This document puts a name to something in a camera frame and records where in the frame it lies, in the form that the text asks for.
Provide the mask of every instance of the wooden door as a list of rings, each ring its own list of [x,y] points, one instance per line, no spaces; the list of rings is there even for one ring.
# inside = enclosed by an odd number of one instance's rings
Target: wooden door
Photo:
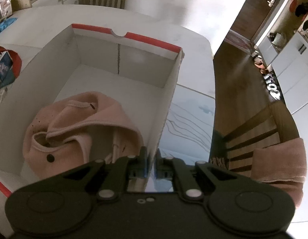
[[[271,0],[246,0],[231,29],[251,40],[268,14],[273,11],[274,6],[269,7],[267,1]]]

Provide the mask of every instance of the pink cloth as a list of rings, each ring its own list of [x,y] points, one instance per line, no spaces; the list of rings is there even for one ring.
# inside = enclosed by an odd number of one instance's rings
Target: pink cloth
[[[303,197],[306,171],[303,139],[296,138],[271,147],[255,149],[250,177],[283,189],[298,207]]]
[[[112,127],[112,159],[138,155],[139,130],[114,99],[86,92],[42,108],[26,130],[22,153],[40,178],[47,178],[89,161],[91,125]]]

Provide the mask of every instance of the doormat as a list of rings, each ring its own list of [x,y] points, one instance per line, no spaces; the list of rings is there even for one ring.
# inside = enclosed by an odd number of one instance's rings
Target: doormat
[[[239,33],[234,32],[231,29],[227,33],[224,41],[235,46],[236,48],[239,48],[240,50],[246,52],[249,55],[251,55],[253,51],[253,43],[244,36],[241,36]]]

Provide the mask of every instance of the brown cloth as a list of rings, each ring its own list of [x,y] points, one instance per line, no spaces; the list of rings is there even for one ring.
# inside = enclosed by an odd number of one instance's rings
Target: brown cloth
[[[306,178],[306,151],[302,138],[267,148],[255,149],[251,178],[286,191],[299,207]]]
[[[142,136],[121,105],[99,93],[86,92],[42,108],[26,130],[22,153],[39,178],[47,178],[89,161],[89,126],[113,133],[112,160],[138,155]]]

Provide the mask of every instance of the silver screw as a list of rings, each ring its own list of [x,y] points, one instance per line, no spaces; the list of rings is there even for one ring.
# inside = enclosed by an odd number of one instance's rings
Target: silver screw
[[[149,198],[146,198],[146,201],[147,201],[147,202],[154,202],[154,201],[155,201],[155,198],[149,197]]]
[[[186,195],[188,197],[191,197],[191,198],[198,198],[200,197],[202,194],[202,192],[200,190],[197,190],[197,189],[190,189],[188,191],[186,191]]]
[[[105,198],[105,199],[108,199],[108,198],[112,198],[114,196],[114,191],[112,190],[100,190],[99,191],[99,196],[101,198]]]
[[[139,203],[139,204],[145,204],[145,203],[146,203],[146,200],[145,200],[145,199],[138,199],[138,200],[137,200],[137,203]]]

